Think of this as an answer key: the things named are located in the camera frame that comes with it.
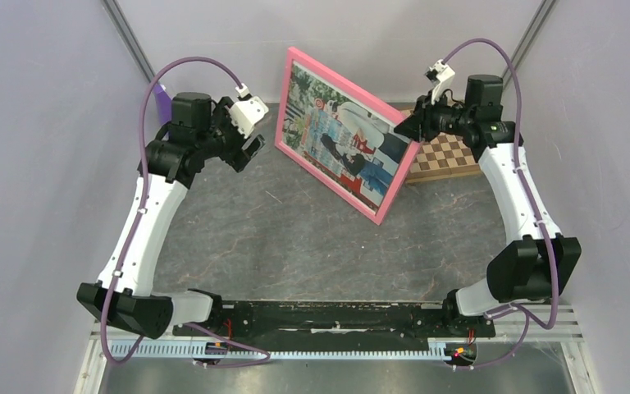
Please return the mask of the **colourful printed photo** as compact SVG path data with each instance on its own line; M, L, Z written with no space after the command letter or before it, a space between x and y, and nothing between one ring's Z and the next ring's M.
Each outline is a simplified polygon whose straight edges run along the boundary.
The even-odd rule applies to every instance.
M406 167L409 139L303 62L292 62L278 144L351 200L376 213Z

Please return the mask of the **wooden picture frame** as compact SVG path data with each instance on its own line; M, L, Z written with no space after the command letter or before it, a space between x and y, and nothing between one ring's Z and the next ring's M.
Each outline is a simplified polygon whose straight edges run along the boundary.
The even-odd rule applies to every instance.
M358 201L351 200L348 195L343 193L341 190L336 189L327 179L322 178L312 168L307 167L292 153L287 152L283 147L281 147L278 144L278 139L279 139L280 130L281 130L281 121L282 121L281 109L282 109L283 103L285 102L285 93L287 90L286 84L287 84L288 74L290 72L290 66L292 62L303 62L307 68L315 70L316 73L322 73L327 80L331 81L334 85L345 90L348 94L350 94L355 99L365 103L366 105L372 108L375 108L382 117L391 121L394 124L394 126L399 125L403 121L404 115L402 114L400 110L393 108L388 103L376 97L374 94L367 92L365 89L356 85L354 82L347 80L342 75L333 71L331 68L325 66L321 62L315 60L313 57L309 56L302 50L297 49L295 47L290 47L287 49L286 55L285 55L285 73L283 76L281 102L280 102L280 107L278 111L278 122L277 122L277 128L276 128L276 147L281 152L283 152L286 156L288 156L289 158L293 159L296 163L298 163L298 165L300 165L303 169L309 172L312 176L317 178L326 187L331 189L333 192L338 194L342 199L346 200L349 204L354 206L364 216L368 217L370 220L372 220L376 224L381 223L383 219L385 218L390 206L392 205L392 202L394 201L396 195L398 194L406 176L409 173L409 169L420 147L419 143L410 140L411 142L410 155L407 157L405 161L406 167L404 171L401 173L401 176L393 183L392 189L394 191L394 194L388 200L384 202L384 204L381 206L378 212L373 213L367 210Z

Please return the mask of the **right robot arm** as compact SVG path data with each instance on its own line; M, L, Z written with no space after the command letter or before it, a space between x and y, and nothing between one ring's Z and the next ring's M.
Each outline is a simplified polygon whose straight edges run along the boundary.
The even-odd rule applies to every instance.
M469 76L464 102L450 103L450 78L435 71L427 78L432 89L417 99L394 131L418 142L441 134L458 136L490 183L506 238L482 280L449 293L441 325L461 335L474 317L499 316L522 309L524 301L548 300L550 317L542 327L550 328L582 248L550 218L536 191L518 123L502 118L503 81L492 75Z

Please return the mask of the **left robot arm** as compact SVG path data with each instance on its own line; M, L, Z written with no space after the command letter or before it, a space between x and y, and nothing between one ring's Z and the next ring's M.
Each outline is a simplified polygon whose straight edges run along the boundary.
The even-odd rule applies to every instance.
M152 339L184 323L194 323L206 335L222 330L219 295L200 290L154 294L155 269L195 176L213 158L243 171L264 146L254 129L269 112L249 93L215 101L208 94L183 92L170 108L169 120L145 145L134 201L111 258L95 282L81 283L76 292L77 301L101 324Z

